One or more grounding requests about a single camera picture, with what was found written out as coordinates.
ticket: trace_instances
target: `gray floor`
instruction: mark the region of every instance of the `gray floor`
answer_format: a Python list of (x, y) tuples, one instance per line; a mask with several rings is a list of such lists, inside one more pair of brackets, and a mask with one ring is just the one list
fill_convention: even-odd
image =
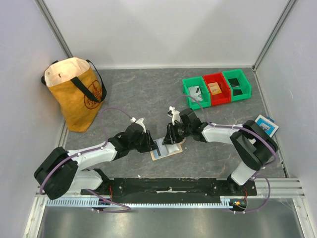
[[(259, 207), (261, 199), (249, 199)], [(91, 208), (46, 207), (38, 238), (303, 238), (291, 199), (271, 199), (261, 211), (233, 215), (202, 208), (135, 208), (98, 214)]]
[[(230, 70), (228, 68), (188, 68), (188, 69), (119, 69), (101, 70), (107, 89), (103, 108), (108, 106), (126, 110), (135, 118), (145, 118), (145, 125), (152, 138), (164, 137), (168, 107), (182, 95), (182, 79)], [(252, 69), (243, 69), (252, 85), (250, 99), (206, 108), (209, 120), (215, 123), (239, 124), (248, 119), (265, 115), (264, 106)], [(177, 109), (186, 108), (181, 99)], [(195, 111), (201, 118), (200, 110)], [(129, 118), (116, 110), (108, 110), (103, 122), (109, 136), (124, 131), (131, 123)], [(85, 133), (70, 132), (66, 149), (79, 149), (104, 141), (99, 120), (95, 120)], [(149, 153), (132, 151), (128, 156), (113, 162), (101, 163), (95, 168), (102, 169), (109, 177), (148, 177), (148, 178), (226, 178), (241, 161), (232, 145), (221, 143), (201, 143), (187, 138), (183, 153), (152, 161)], [(285, 177), (281, 163), (270, 165), (262, 170), (262, 175), (270, 178)]]

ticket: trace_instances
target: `white wall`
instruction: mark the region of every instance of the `white wall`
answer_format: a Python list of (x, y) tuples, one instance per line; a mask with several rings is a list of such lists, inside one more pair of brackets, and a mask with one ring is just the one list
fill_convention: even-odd
[(317, 1), (300, 0), (258, 70), (286, 168), (317, 222)]
[(98, 67), (251, 66), (287, 0), (46, 0)]
[(66, 56), (33, 0), (5, 1), (0, 32), (0, 237), (20, 238), (37, 190), (33, 173), (62, 125), (40, 78)]

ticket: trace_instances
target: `white bag lining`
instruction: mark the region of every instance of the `white bag lining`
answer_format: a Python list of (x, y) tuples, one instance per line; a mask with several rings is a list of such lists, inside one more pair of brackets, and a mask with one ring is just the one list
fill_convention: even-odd
[(52, 64), (44, 73), (44, 79), (48, 87), (67, 82), (81, 75), (89, 69), (87, 61), (80, 58), (65, 59)]

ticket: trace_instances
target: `gray tabletop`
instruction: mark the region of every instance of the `gray tabletop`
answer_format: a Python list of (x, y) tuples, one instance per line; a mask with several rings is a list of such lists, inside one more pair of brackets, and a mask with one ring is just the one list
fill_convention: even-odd
[[(153, 139), (164, 137), (166, 125), (171, 122), (167, 111), (173, 101), (182, 95), (182, 79), (196, 77), (229, 68), (187, 68), (187, 69), (117, 69), (100, 70), (107, 97), (102, 106), (119, 107), (135, 118), (145, 118), (145, 125)], [(265, 116), (264, 105), (251, 68), (243, 69), (252, 86), (252, 97), (247, 100), (205, 108), (208, 119), (215, 123), (239, 124), (249, 119)], [(176, 109), (187, 108), (185, 98), (179, 100)], [(195, 113), (201, 119), (201, 110)], [(117, 110), (107, 110), (102, 116), (110, 137), (124, 131), (131, 123), (129, 118)], [(85, 133), (69, 132), (66, 149), (81, 149), (105, 140), (98, 119)], [(94, 166), (108, 177), (138, 176), (148, 178), (226, 178), (237, 167), (241, 158), (232, 145), (201, 143), (187, 138), (182, 145), (183, 152), (152, 161), (150, 153), (131, 151), (126, 157), (113, 162)], [(262, 170), (261, 175), (270, 178), (285, 177), (280, 162)]]

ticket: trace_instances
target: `yellow bag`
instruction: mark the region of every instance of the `yellow bag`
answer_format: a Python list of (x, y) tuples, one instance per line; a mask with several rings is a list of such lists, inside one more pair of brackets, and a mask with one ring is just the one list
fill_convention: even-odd
[(100, 74), (94, 66), (101, 86), (89, 63), (76, 57), (55, 61), (42, 77), (59, 102), (68, 129), (75, 132), (88, 129), (107, 94)]

